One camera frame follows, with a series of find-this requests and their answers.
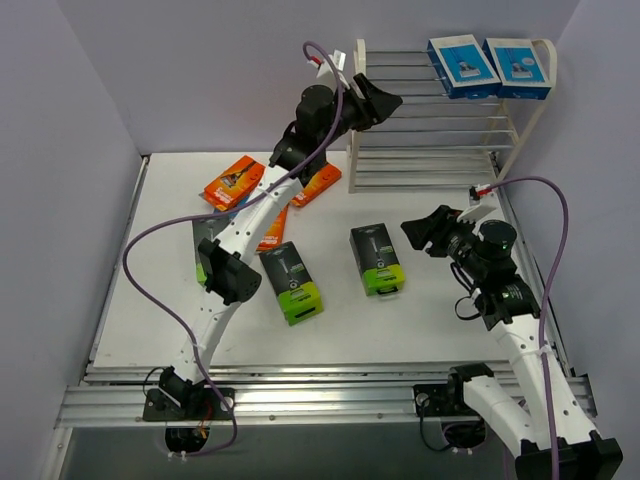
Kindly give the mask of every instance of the black bracket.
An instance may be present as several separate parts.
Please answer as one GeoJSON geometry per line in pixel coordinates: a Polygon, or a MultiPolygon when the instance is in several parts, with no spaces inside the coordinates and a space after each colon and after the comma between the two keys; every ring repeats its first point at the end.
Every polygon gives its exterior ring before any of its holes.
{"type": "Polygon", "coordinates": [[[198,255],[207,276],[205,289],[220,295],[225,305],[244,303],[258,291],[262,276],[240,260],[240,254],[230,254],[220,247],[220,240],[203,239],[198,255]]]}
{"type": "MultiPolygon", "coordinates": [[[[220,388],[220,392],[225,398],[231,399],[235,403],[236,391],[233,388],[220,388]]],[[[202,402],[188,413],[178,407],[173,401],[167,398],[160,389],[152,388],[147,391],[147,398],[142,412],[142,419],[145,422],[180,422],[185,420],[199,421],[224,421],[231,420],[231,415],[220,399],[213,393],[213,390],[202,389],[202,402]]]]}
{"type": "Polygon", "coordinates": [[[469,417],[477,415],[468,407],[456,404],[451,398],[449,387],[446,383],[430,383],[413,386],[413,398],[416,415],[429,417],[469,417]],[[424,413],[422,412],[422,402],[426,398],[424,413]]]}

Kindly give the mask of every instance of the metal base plate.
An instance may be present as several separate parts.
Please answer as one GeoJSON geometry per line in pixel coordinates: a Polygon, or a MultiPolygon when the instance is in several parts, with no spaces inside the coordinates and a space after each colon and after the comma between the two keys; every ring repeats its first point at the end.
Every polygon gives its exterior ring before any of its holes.
{"type": "MultiPolygon", "coordinates": [[[[231,420],[231,415],[226,411],[222,402],[213,393],[207,389],[206,399],[195,414],[186,415],[185,412],[177,407],[171,400],[166,398],[159,389],[152,388],[147,392],[147,399],[144,404],[142,420],[145,422],[175,422],[184,420],[231,420]]],[[[235,404],[235,390],[232,388],[220,388],[220,392],[227,399],[227,403],[233,408],[235,404]]]]}

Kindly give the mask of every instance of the white table surface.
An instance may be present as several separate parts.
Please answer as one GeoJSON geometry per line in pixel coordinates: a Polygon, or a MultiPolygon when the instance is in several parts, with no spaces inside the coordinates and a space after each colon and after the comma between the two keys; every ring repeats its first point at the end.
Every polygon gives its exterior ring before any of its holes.
{"type": "MultiPolygon", "coordinates": [[[[250,154],[266,162],[269,154],[250,154]]],[[[203,187],[232,164],[238,153],[155,154],[130,238],[161,221],[207,213],[203,187]]],[[[318,286],[324,313],[290,327],[263,274],[260,290],[232,318],[213,356],[213,365],[334,365],[367,363],[471,362],[504,360],[482,320],[454,315],[464,290],[449,261],[411,249],[400,223],[429,215],[440,204],[468,205],[463,189],[424,192],[347,193],[346,155],[329,154],[343,178],[302,209],[289,208],[285,240],[295,242],[318,286]],[[384,222],[406,273],[405,288],[393,297],[366,297],[349,230],[384,222]]],[[[493,218],[502,218],[496,212],[493,218]]],[[[189,324],[204,292],[195,279],[190,223],[161,230],[140,242],[130,255],[136,278],[189,324]]],[[[117,275],[94,368],[169,365],[185,340],[180,326],[117,275]]]]}

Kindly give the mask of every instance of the orange package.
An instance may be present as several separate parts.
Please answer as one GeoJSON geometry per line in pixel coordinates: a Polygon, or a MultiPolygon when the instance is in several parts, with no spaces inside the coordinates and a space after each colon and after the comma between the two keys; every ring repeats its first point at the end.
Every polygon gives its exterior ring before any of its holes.
{"type": "Polygon", "coordinates": [[[287,221],[288,210],[289,205],[284,207],[284,209],[276,217],[276,221],[273,222],[273,224],[269,227],[269,230],[267,230],[267,233],[264,234],[260,245],[258,245],[259,252],[271,250],[272,248],[277,247],[282,243],[282,237],[284,236],[284,224],[287,221]]]}
{"type": "Polygon", "coordinates": [[[296,207],[304,207],[311,200],[316,198],[322,192],[324,192],[331,185],[336,183],[342,177],[342,172],[327,163],[322,167],[318,173],[316,173],[306,187],[291,200],[291,203],[296,207]]]}
{"type": "Polygon", "coordinates": [[[204,199],[218,210],[235,207],[260,183],[264,165],[245,155],[204,188],[204,199]]]}

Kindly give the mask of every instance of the product box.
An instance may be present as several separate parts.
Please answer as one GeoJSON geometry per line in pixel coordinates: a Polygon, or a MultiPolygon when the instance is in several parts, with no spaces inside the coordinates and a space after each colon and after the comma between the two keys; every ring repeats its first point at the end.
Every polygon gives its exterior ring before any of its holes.
{"type": "Polygon", "coordinates": [[[235,207],[260,183],[264,165],[244,156],[204,189],[204,199],[216,209],[235,207]]]}
{"type": "Polygon", "coordinates": [[[288,210],[289,205],[282,209],[273,224],[269,227],[269,230],[267,230],[267,233],[264,234],[262,241],[258,245],[259,252],[277,247],[282,243],[282,238],[284,237],[284,224],[287,222],[288,210]]]}
{"type": "Polygon", "coordinates": [[[551,82],[540,64],[531,40],[524,38],[487,38],[482,49],[500,76],[500,98],[544,100],[551,82]]]}
{"type": "Polygon", "coordinates": [[[296,207],[304,207],[311,200],[324,192],[331,185],[336,183],[342,177],[340,169],[330,163],[325,164],[318,173],[316,173],[311,181],[298,195],[293,197],[291,203],[296,207]]]}
{"type": "Polygon", "coordinates": [[[349,240],[367,295],[387,295],[402,289],[404,271],[384,223],[352,228],[349,240]]]}
{"type": "Polygon", "coordinates": [[[432,38],[427,54],[449,98],[495,95],[500,78],[473,35],[432,38]]]}
{"type": "Polygon", "coordinates": [[[323,311],[320,292],[293,242],[261,253],[260,261],[289,325],[323,311]]]}

